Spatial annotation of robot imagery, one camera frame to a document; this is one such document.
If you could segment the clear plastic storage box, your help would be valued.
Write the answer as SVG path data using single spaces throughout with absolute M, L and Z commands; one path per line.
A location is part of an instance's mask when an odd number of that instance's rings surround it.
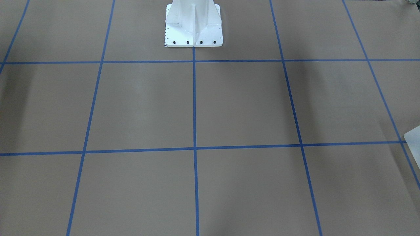
M 416 165 L 420 168 L 420 126 L 405 133 L 404 139 L 413 155 Z

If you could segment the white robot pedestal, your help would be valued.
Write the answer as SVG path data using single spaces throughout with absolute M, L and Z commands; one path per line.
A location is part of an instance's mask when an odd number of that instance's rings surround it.
M 165 47 L 221 47 L 220 11 L 220 6 L 213 0 L 172 1 L 165 11 Z

